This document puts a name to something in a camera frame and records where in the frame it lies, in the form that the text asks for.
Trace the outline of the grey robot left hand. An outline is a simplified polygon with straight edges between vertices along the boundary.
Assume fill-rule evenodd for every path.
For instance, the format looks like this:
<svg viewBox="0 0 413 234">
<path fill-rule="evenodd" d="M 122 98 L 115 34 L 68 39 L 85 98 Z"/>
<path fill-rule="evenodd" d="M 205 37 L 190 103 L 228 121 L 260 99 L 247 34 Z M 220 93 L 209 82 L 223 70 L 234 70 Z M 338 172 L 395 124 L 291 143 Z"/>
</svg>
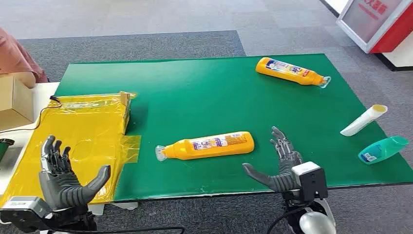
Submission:
<svg viewBox="0 0 413 234">
<path fill-rule="evenodd" d="M 69 159 L 71 147 L 60 151 L 62 141 L 47 137 L 40 151 L 39 181 L 46 203 L 52 210 L 88 205 L 111 177 L 111 166 L 103 165 L 87 185 L 80 184 Z"/>
</svg>

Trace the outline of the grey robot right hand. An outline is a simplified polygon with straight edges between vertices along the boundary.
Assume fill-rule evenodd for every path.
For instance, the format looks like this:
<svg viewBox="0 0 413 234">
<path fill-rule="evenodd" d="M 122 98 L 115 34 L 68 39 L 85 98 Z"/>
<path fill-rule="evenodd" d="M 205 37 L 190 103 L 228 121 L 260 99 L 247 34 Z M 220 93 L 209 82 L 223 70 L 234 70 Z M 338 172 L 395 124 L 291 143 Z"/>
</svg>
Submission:
<svg viewBox="0 0 413 234">
<path fill-rule="evenodd" d="M 277 127 L 272 127 L 271 134 L 273 138 L 270 139 L 270 143 L 279 157 L 279 173 L 266 175 L 249 163 L 242 164 L 243 170 L 249 177 L 277 193 L 298 189 L 299 185 L 294 179 L 292 167 L 303 163 L 301 154 L 294 150 L 291 141 Z"/>
</svg>

